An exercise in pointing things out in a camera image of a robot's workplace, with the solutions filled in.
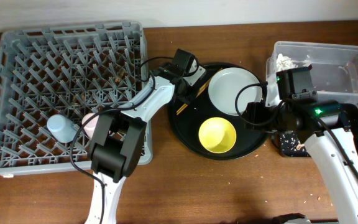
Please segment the wooden chopstick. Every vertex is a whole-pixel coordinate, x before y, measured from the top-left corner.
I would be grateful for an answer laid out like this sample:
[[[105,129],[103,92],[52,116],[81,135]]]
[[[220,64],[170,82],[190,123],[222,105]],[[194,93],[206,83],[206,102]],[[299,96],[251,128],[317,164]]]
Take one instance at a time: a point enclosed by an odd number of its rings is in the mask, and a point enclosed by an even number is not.
[[[198,92],[196,98],[199,97],[200,94],[202,94],[202,92],[204,92],[204,91],[205,91],[205,88],[202,89],[202,90],[200,90],[200,91]],[[180,107],[180,108],[177,110],[176,115],[179,115],[187,106],[188,106],[188,104],[183,104],[182,107]]]
[[[207,64],[205,66],[200,66],[198,69],[193,71],[193,74],[184,79],[194,87],[199,88],[199,91],[202,89],[207,89],[212,77],[220,70],[222,70],[222,66],[218,64]]]

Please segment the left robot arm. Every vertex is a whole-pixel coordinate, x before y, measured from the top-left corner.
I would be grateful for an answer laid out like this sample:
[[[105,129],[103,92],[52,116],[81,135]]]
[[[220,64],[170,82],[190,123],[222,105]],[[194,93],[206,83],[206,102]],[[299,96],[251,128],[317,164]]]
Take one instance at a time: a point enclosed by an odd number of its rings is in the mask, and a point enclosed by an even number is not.
[[[151,75],[143,89],[124,105],[86,116],[82,127],[91,140],[88,158],[94,179],[87,223],[116,222],[121,190],[141,158],[148,122],[173,100],[192,102],[199,92],[195,83],[195,78],[164,71]]]

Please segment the white tissue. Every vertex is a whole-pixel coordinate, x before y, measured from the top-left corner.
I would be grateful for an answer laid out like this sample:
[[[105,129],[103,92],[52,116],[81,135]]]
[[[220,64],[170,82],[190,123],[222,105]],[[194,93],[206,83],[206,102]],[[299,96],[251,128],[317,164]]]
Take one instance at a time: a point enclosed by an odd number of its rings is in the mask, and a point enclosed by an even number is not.
[[[276,72],[281,72],[297,67],[298,66],[291,60],[290,57],[284,56],[283,54],[278,54],[275,65]]]

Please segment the pink cup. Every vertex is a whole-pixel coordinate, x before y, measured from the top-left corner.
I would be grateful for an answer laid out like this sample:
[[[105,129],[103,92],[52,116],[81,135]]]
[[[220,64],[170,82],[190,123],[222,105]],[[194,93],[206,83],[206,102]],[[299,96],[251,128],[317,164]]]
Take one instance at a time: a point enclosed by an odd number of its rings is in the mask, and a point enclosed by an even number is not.
[[[90,117],[92,117],[93,115],[94,113],[88,113],[83,117],[81,121],[81,124],[84,126],[83,129],[90,139],[93,137],[94,130],[96,128],[99,118],[99,116],[95,116],[93,119],[90,119]]]

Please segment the food scraps pile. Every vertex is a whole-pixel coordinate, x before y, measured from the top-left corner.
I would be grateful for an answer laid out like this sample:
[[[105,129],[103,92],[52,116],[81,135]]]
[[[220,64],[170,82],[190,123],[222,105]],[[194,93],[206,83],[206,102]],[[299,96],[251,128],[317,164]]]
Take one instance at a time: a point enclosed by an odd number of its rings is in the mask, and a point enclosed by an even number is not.
[[[300,142],[296,133],[287,133],[280,135],[280,149],[287,154],[305,152],[305,146]]]

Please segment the blue cup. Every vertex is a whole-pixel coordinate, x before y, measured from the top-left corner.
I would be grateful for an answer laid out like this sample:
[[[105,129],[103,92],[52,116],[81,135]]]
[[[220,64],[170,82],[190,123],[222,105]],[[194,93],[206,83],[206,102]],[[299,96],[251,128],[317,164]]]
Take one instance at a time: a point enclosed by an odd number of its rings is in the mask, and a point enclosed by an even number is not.
[[[76,134],[74,122],[60,114],[55,114],[47,120],[47,129],[60,143],[72,142]]]

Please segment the grey round plate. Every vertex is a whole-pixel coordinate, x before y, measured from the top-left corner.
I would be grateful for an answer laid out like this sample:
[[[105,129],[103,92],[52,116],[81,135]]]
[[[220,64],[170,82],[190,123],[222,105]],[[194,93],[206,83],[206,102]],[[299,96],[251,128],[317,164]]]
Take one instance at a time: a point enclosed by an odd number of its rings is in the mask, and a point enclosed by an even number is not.
[[[259,80],[246,69],[236,67],[224,68],[213,75],[209,83],[209,99],[220,112],[237,116],[235,109],[237,94],[245,86],[255,83],[259,83]],[[258,86],[252,86],[240,94],[237,107],[243,113],[248,103],[260,102],[261,99],[262,89]]]

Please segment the yellow bowl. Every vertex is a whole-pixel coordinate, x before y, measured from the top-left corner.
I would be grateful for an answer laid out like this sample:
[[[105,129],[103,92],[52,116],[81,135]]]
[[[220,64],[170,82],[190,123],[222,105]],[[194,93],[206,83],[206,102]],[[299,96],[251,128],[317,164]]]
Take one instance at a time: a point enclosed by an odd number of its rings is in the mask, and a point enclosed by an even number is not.
[[[201,124],[198,139],[208,152],[223,154],[234,147],[237,133],[235,127],[228,120],[213,117]]]

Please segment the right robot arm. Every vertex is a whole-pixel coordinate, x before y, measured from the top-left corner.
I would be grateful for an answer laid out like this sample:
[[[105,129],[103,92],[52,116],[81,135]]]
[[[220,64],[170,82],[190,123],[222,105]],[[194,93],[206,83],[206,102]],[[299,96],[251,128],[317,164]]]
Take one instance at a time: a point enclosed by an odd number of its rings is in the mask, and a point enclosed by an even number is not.
[[[312,67],[277,72],[258,83],[265,99],[237,110],[247,129],[295,132],[317,165],[339,223],[358,223],[358,109],[319,101]]]

